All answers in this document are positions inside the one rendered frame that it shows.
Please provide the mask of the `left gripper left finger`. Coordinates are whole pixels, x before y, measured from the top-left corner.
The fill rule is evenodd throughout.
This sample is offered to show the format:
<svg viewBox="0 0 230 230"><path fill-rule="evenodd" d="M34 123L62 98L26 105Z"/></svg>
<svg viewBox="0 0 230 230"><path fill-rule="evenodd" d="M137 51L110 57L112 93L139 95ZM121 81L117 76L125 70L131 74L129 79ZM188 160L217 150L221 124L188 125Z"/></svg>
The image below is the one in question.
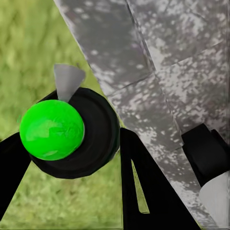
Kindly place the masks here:
<svg viewBox="0 0 230 230"><path fill-rule="evenodd" d="M30 162L31 158L23 146L20 132L0 142L0 221Z"/></svg>

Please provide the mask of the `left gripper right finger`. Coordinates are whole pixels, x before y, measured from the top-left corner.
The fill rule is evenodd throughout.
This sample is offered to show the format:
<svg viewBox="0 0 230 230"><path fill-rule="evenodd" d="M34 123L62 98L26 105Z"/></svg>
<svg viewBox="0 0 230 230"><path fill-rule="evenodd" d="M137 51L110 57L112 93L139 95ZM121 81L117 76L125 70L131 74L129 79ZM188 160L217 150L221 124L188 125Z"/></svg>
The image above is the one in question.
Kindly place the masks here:
<svg viewBox="0 0 230 230"><path fill-rule="evenodd" d="M139 136L120 130L124 230L201 230ZM150 214L138 208L132 163L136 168Z"/></svg>

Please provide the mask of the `insectifuge atomizer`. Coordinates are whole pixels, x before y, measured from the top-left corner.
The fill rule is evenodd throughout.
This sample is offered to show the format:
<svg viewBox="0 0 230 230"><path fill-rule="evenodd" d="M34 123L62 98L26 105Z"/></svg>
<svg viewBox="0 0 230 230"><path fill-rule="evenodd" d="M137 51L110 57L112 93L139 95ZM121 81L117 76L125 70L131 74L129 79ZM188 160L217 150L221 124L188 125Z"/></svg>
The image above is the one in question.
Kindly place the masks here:
<svg viewBox="0 0 230 230"><path fill-rule="evenodd" d="M108 100L79 87L86 73L54 64L56 90L23 116L20 137L31 161L55 178L90 176L120 149L120 118Z"/></svg>

